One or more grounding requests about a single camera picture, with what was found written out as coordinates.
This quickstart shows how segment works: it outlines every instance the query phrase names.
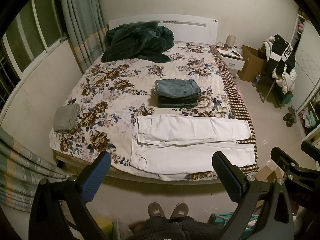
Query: white jeans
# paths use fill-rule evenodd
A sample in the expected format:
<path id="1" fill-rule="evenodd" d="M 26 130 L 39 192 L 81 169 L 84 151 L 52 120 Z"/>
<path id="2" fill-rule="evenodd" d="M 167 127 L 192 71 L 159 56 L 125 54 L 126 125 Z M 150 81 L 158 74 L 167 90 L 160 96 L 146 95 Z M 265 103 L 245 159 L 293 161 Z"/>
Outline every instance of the white jeans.
<path id="1" fill-rule="evenodd" d="M 212 155 L 222 151 L 233 165 L 255 163 L 247 121 L 177 115 L 138 116 L 130 165 L 156 174 L 213 171 Z"/>

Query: white headboard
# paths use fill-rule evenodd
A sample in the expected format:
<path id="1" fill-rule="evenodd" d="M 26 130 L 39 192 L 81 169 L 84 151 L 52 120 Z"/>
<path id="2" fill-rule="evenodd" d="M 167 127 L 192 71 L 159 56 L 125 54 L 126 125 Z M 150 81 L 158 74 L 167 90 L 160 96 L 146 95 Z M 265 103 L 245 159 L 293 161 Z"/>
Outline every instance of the white headboard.
<path id="1" fill-rule="evenodd" d="M 109 21 L 109 29 L 128 23 L 150 21 L 158 22 L 159 25 L 169 28 L 173 32 L 174 41 L 216 45 L 218 20 L 200 16 L 182 14 L 135 15 Z"/>

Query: nightstand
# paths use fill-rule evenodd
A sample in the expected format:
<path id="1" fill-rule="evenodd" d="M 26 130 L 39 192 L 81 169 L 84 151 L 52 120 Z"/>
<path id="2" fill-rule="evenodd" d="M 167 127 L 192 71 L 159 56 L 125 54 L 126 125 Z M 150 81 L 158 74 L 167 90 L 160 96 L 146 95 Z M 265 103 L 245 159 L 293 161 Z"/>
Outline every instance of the nightstand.
<path id="1" fill-rule="evenodd" d="M 237 52 L 234 49 L 228 49 L 228 51 L 225 51 L 223 49 L 217 48 L 217 50 L 221 54 L 223 61 L 229 67 L 231 74 L 235 77 L 238 70 L 242 70 L 243 68 L 243 65 L 244 65 L 244 61 L 242 61 L 243 58 L 241 56 L 237 56 L 233 54 L 232 53 L 233 51 Z"/>

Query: gray curtain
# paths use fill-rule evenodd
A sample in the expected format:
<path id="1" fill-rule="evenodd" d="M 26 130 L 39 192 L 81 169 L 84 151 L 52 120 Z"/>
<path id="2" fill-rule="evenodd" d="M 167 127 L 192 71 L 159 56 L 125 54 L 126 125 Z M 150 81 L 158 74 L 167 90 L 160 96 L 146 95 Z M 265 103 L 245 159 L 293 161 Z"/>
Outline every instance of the gray curtain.
<path id="1" fill-rule="evenodd" d="M 62 181 L 67 173 L 30 152 L 0 127 L 0 203 L 30 212 L 39 181 Z"/>
<path id="2" fill-rule="evenodd" d="M 100 0 L 61 0 L 71 43 L 83 72 L 106 50 Z"/>

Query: green blanket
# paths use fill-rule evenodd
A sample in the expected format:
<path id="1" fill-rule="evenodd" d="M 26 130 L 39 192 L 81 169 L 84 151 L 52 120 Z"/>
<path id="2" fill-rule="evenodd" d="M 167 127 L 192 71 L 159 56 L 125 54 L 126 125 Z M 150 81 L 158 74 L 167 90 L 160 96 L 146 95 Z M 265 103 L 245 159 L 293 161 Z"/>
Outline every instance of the green blanket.
<path id="1" fill-rule="evenodd" d="M 156 22 L 121 25 L 107 32 L 110 46 L 101 62 L 140 58 L 153 62 L 170 62 L 164 51 L 173 47 L 173 32 Z"/>

